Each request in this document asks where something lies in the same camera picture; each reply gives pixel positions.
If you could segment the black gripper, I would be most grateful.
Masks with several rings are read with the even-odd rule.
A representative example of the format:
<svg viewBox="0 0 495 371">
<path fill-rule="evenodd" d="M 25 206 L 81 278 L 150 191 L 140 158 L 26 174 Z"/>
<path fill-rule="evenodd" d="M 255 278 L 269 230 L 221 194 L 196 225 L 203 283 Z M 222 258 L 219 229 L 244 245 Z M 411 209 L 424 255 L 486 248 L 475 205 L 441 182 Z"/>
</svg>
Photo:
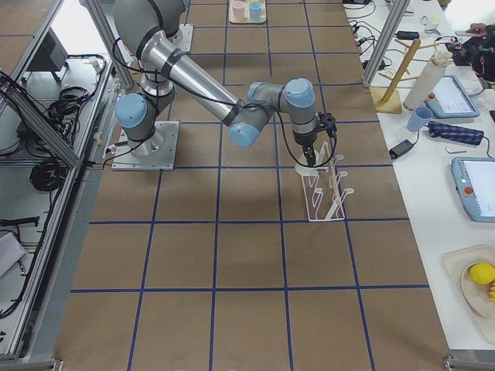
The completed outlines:
<svg viewBox="0 0 495 371">
<path fill-rule="evenodd" d="M 302 146 L 306 165 L 308 167 L 314 167 L 316 165 L 316 154 L 313 143 L 317 139 L 317 123 L 315 121 L 310 121 L 306 124 L 292 122 L 292 133 L 295 142 Z"/>
</svg>

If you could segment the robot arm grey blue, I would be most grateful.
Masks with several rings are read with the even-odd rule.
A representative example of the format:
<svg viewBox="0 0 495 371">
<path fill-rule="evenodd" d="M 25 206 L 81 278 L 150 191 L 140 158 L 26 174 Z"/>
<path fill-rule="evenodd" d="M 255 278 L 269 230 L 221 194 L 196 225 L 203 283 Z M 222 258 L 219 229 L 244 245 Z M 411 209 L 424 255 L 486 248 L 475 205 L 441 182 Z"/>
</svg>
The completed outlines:
<svg viewBox="0 0 495 371">
<path fill-rule="evenodd" d="M 117 1 L 114 24 L 121 41 L 144 63 L 146 73 L 158 74 L 192 94 L 229 128 L 235 145 L 253 145 L 272 116 L 285 113 L 293 138 L 302 148 L 301 164 L 315 167 L 318 159 L 313 145 L 319 129 L 312 83 L 305 78 L 284 85 L 253 83 L 246 101 L 236 98 L 172 43 L 188 8 L 188 1 Z"/>
</svg>

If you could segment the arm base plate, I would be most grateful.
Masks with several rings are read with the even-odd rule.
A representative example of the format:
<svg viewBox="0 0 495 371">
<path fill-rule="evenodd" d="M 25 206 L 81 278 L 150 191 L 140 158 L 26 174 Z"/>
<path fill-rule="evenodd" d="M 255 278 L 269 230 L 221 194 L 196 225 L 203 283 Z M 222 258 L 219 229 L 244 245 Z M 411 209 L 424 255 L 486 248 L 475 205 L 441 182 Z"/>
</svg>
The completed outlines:
<svg viewBox="0 0 495 371">
<path fill-rule="evenodd" d="M 118 146 L 111 168 L 114 171 L 173 170 L 179 137 L 178 121 L 156 121 L 154 135 L 135 149 L 138 142 L 129 141 L 121 129 Z"/>
<path fill-rule="evenodd" d="M 193 30 L 193 24 L 180 24 L 177 33 L 174 36 L 169 37 L 169 40 L 176 48 L 189 53 L 192 47 Z"/>
</svg>

